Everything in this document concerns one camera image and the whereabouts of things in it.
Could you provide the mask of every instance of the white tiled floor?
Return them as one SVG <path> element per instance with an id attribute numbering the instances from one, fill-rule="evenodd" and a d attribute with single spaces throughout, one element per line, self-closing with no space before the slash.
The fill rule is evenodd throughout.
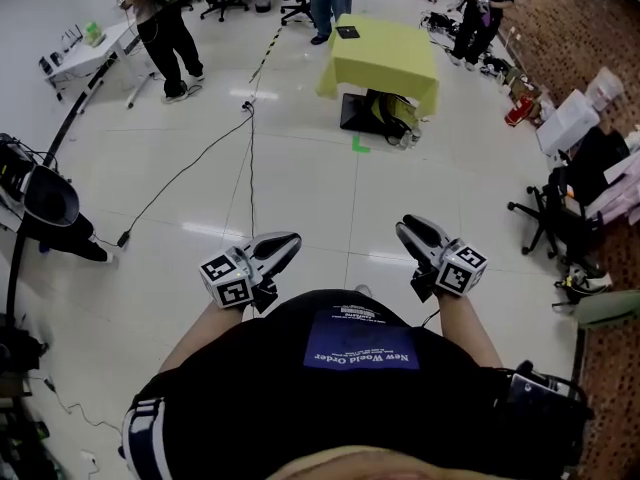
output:
<path id="1" fill-rule="evenodd" d="M 160 82 L 150 83 L 125 111 L 120 67 L 112 69 L 59 153 L 83 212 L 98 235 L 115 242 L 146 202 L 210 142 L 246 118 L 240 105 L 279 27 L 280 14 L 231 10 L 225 23 L 185 20 L 205 64 L 204 88 L 164 106 Z M 417 24 L 422 0 L 354 0 L 354 12 Z M 556 272 L 544 247 L 520 255 L 532 223 L 507 212 L 527 201 L 525 187 L 547 176 L 535 134 L 503 121 L 508 99 L 493 81 L 455 68 L 437 47 L 439 111 L 423 123 L 414 150 L 401 152 L 363 135 L 370 153 L 352 151 L 352 133 L 338 127 L 340 100 L 318 98 L 314 86 L 326 45 L 309 44 L 313 30 L 291 23 L 260 79 L 256 102 L 255 202 L 259 232 L 291 230 L 304 247 L 279 276 L 280 300 L 316 288 L 368 284 L 375 297 L 419 325 L 436 307 L 419 303 L 409 281 L 414 262 L 395 236 L 405 213 L 418 213 L 472 242 L 490 270 L 471 299 L 505 363 L 529 358 L 543 370 L 569 375 L 575 329 L 551 311 Z M 133 57 L 142 68 L 142 51 Z M 341 87 L 343 92 L 360 92 Z M 245 126 L 216 145 L 176 181 L 136 225 L 113 265 L 57 252 L 25 253 L 18 309 L 52 344 L 42 375 L 51 375 L 64 403 L 82 402 L 93 420 L 119 424 L 134 394 L 197 318 L 209 297 L 198 261 L 250 235 L 249 136 Z M 8 257 L 11 244 L 0 242 Z M 438 330 L 439 320 L 429 327 Z M 118 438 L 66 415 L 41 383 L 32 406 L 52 430 L 54 455 L 77 478 L 88 466 L 81 449 L 98 456 L 96 479 L 126 478 Z"/>

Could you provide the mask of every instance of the green tape marker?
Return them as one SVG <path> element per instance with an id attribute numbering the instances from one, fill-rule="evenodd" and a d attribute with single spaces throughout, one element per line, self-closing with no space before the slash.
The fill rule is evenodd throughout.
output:
<path id="1" fill-rule="evenodd" d="M 371 151 L 371 148 L 365 148 L 360 145 L 360 137 L 358 135 L 353 136 L 353 140 L 351 141 L 351 149 L 356 153 L 368 153 Z"/>

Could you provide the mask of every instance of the yellow tablecloth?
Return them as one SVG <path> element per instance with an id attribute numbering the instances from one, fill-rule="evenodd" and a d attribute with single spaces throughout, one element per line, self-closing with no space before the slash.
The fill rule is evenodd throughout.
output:
<path id="1" fill-rule="evenodd" d="M 329 39 L 331 59 L 316 94 L 338 97 L 338 84 L 348 82 L 375 91 L 415 98 L 417 117 L 436 113 L 438 75 L 429 35 L 402 23 L 343 14 L 337 26 L 353 25 L 358 39 Z"/>

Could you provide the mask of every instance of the blue printed label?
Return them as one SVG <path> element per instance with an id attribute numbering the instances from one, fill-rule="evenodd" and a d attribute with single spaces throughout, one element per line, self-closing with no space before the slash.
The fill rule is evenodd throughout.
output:
<path id="1" fill-rule="evenodd" d="M 387 325 L 374 311 L 345 306 L 318 311 L 304 365 L 331 370 L 419 369 L 409 327 Z"/>

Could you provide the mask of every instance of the black pants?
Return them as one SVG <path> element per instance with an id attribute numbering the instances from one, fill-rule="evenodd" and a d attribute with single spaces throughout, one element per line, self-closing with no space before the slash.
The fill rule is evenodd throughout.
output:
<path id="1" fill-rule="evenodd" d="M 198 50 L 182 21 L 182 9 L 179 5 L 165 7 L 150 20 L 139 24 L 138 33 L 151 60 L 166 79 L 164 92 L 168 97 L 182 93 L 182 75 L 173 50 L 182 57 L 189 74 L 202 74 Z"/>
<path id="2" fill-rule="evenodd" d="M 93 236 L 93 224 L 82 214 L 73 224 L 61 228 L 25 213 L 20 227 L 29 238 L 39 240 L 56 251 L 70 252 L 92 261 L 107 260 L 107 251 L 89 240 Z"/>
<path id="3" fill-rule="evenodd" d="M 464 11 L 464 19 L 460 25 L 460 30 L 456 36 L 456 45 L 453 48 L 453 56 L 458 59 L 463 57 L 471 64 L 478 62 L 478 57 L 491 44 L 491 41 L 498 33 L 501 15 L 498 15 L 496 9 L 491 9 L 491 22 L 489 26 L 482 23 L 482 15 L 478 10 L 475 0 L 467 1 L 467 8 Z M 469 46 L 471 36 L 476 32 L 476 38 L 473 44 Z"/>

